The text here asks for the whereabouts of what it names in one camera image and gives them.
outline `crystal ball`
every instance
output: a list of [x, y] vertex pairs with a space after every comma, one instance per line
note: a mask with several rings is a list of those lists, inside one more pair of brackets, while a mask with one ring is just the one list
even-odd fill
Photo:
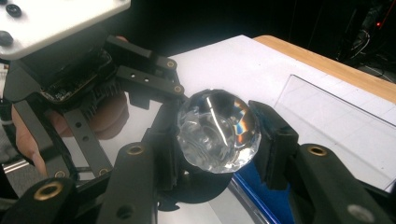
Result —
[[177, 127], [186, 160], [215, 174], [248, 164], [261, 140], [259, 122], [248, 105], [223, 90], [195, 93], [178, 111]]

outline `human hand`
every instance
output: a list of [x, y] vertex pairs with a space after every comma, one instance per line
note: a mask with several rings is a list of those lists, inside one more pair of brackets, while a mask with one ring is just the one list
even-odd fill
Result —
[[[30, 159], [37, 171], [47, 175], [46, 165], [38, 150], [38, 145], [24, 124], [17, 110], [12, 106], [12, 120], [16, 127], [16, 145], [18, 151]], [[129, 118], [125, 93], [107, 97], [99, 104], [96, 114], [90, 120], [90, 127], [98, 139], [110, 139], [116, 136]], [[48, 119], [61, 137], [73, 136], [62, 115], [51, 111]]]

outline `glass ball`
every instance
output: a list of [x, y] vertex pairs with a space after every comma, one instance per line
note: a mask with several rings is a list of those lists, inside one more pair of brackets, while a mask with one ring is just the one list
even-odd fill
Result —
[[202, 170], [232, 173], [259, 150], [260, 126], [240, 98], [223, 90], [194, 94], [177, 114], [177, 141], [186, 160]]

